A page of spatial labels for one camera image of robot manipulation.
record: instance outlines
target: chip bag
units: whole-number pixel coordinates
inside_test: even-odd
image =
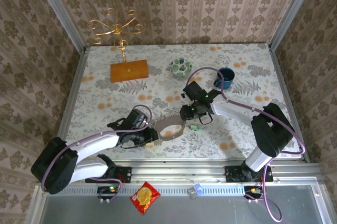
[[[148,182],[145,182],[143,186],[130,197],[133,205],[138,209],[141,214],[144,214],[152,202],[160,196]]]

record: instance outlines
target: wall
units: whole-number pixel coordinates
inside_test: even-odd
[[[337,0],[305,0],[276,55],[309,155],[337,209]]]
[[[79,54],[47,0],[0,0],[0,223],[23,223]]]
[[[62,0],[83,42],[90,46],[87,22],[112,24],[104,10],[137,10],[146,27],[143,34],[127,36],[130,44],[196,44],[268,42],[290,0]],[[111,45],[109,36],[102,45]]]

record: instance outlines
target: gold candelabra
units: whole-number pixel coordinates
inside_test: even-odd
[[[132,17],[132,19],[130,21],[128,21],[125,25],[120,25],[118,24],[118,11],[114,8],[108,8],[105,10],[105,15],[106,16],[111,16],[113,13],[115,12],[115,24],[109,26],[99,20],[91,20],[88,22],[88,27],[91,29],[91,30],[95,30],[99,24],[101,24],[103,27],[107,27],[109,29],[108,32],[105,32],[105,33],[97,33],[97,34],[93,34],[90,39],[92,41],[92,43],[94,45],[100,45],[103,41],[102,39],[102,36],[103,35],[107,35],[107,34],[115,34],[116,35],[116,39],[114,40],[114,46],[117,48],[117,49],[120,49],[122,50],[122,55],[123,55],[123,60],[124,62],[126,63],[126,56],[125,56],[125,48],[128,46],[128,41],[123,39],[122,38],[122,33],[124,34],[139,34],[141,33],[142,31],[145,30],[145,27],[141,24],[136,24],[136,26],[134,27],[137,31],[135,32],[127,32],[125,31],[124,29],[130,25],[135,19],[136,17],[134,16],[135,15],[135,10],[131,9],[129,11],[127,11],[127,15]]]

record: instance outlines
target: floral tablecloth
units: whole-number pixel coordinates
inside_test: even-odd
[[[289,117],[265,44],[128,46],[126,56],[128,61],[147,59],[149,77],[111,83],[110,64],[122,62],[121,51],[110,46],[90,48],[67,136],[68,142],[107,131],[108,123],[126,117],[136,104],[149,106],[154,121],[179,114],[181,106],[187,104],[187,100],[180,96],[187,78],[173,76],[168,67],[173,59],[179,57],[192,62],[192,71],[203,66],[232,68],[235,79],[226,90],[228,96],[257,105],[274,102]],[[209,91],[214,88],[215,78],[216,72],[204,70],[195,75],[193,80]],[[188,121],[188,124],[200,125],[200,122]],[[179,127],[170,126],[160,135],[172,135]],[[115,147],[103,153],[112,159],[246,158],[255,147],[250,127],[215,115],[214,121],[209,125],[201,125],[199,131],[192,131],[186,126],[183,135],[176,139],[159,139],[147,146],[128,150]],[[293,139],[286,149],[298,151],[299,146]]]

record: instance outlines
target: cup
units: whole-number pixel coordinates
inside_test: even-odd
[[[231,84],[233,82],[233,79],[235,77],[235,73],[229,67],[222,67],[221,69],[219,69],[219,71],[223,75],[223,78],[224,78],[223,88],[224,88],[224,90],[226,90],[231,86]],[[217,78],[216,78],[215,82],[213,83],[213,85],[217,88],[221,88],[221,83],[222,83],[221,76],[218,73]]]

